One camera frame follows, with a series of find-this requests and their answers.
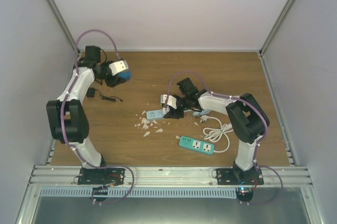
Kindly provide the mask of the blue cube adapter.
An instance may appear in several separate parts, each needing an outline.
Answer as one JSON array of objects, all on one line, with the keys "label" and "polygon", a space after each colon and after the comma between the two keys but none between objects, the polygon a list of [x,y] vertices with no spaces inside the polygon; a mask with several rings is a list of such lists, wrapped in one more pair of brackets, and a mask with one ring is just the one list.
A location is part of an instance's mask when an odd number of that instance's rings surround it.
[{"label": "blue cube adapter", "polygon": [[118,73],[118,77],[122,83],[128,82],[131,79],[131,72],[129,70]]}]

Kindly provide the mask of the light blue power strip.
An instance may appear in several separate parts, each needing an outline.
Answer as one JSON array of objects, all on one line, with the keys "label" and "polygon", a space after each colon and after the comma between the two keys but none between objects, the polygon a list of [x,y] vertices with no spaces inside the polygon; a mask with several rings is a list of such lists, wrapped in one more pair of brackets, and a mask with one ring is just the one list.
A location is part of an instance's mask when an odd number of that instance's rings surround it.
[{"label": "light blue power strip", "polygon": [[164,113],[162,109],[158,110],[149,110],[146,112],[146,119],[147,120],[158,120],[164,117]]}]

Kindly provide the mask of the black power adapter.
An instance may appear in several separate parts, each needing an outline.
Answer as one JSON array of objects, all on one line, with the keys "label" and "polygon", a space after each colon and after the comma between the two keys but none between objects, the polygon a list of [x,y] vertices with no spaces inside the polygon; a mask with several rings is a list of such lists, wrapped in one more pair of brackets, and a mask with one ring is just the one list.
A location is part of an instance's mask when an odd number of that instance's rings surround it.
[{"label": "black power adapter", "polygon": [[86,97],[87,98],[94,98],[96,93],[96,89],[93,87],[90,87],[87,92],[86,92]]}]

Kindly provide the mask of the teal power strip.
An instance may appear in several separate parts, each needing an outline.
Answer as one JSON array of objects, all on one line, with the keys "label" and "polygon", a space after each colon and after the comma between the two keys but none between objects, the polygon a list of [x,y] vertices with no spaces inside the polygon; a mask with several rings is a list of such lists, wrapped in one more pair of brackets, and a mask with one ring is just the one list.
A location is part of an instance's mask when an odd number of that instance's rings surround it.
[{"label": "teal power strip", "polygon": [[194,138],[181,136],[179,141],[179,146],[192,151],[200,152],[207,155],[212,155],[214,153],[214,145],[206,143],[201,140]]}]

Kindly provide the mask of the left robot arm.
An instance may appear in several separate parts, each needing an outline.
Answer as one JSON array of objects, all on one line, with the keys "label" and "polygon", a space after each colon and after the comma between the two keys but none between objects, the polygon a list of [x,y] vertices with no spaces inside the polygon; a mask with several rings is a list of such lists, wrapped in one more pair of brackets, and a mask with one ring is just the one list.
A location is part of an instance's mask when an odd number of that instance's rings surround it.
[{"label": "left robot arm", "polygon": [[83,108],[83,101],[95,80],[105,81],[115,87],[129,81],[131,73],[126,60],[101,62],[101,49],[87,46],[85,56],[74,64],[72,76],[65,90],[56,99],[46,104],[51,135],[68,146],[78,157],[84,169],[92,169],[90,178],[97,184],[108,180],[106,162],[90,138],[90,126]]}]

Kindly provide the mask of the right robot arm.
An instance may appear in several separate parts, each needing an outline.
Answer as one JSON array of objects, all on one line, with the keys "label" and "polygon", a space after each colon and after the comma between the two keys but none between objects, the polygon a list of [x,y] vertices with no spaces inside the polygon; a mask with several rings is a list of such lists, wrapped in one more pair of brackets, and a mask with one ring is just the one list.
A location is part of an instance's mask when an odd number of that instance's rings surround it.
[{"label": "right robot arm", "polygon": [[177,83],[182,96],[162,94],[160,102],[164,118],[180,119],[187,109],[210,110],[229,117],[232,129],[239,140],[233,163],[233,178],[246,184],[257,171],[257,150],[266,136],[270,121],[252,94],[229,96],[215,93],[209,88],[198,90],[189,78]]}]

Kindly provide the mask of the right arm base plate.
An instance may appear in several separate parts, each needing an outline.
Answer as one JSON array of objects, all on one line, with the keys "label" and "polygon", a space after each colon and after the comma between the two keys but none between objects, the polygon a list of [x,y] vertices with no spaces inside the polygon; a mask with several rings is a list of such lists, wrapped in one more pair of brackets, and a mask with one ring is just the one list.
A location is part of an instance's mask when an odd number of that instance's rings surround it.
[{"label": "right arm base plate", "polygon": [[247,171],[242,171],[238,167],[216,168],[212,171],[212,177],[217,180],[218,185],[255,186],[264,184],[262,170],[254,167]]}]

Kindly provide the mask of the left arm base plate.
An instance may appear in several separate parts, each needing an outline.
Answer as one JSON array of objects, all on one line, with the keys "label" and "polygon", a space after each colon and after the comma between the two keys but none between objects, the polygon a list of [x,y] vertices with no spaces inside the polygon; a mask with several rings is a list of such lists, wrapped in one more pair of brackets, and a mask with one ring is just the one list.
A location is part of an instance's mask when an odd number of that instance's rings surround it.
[{"label": "left arm base plate", "polygon": [[118,186],[124,183],[124,168],[86,169],[81,168],[74,178],[77,185]]}]

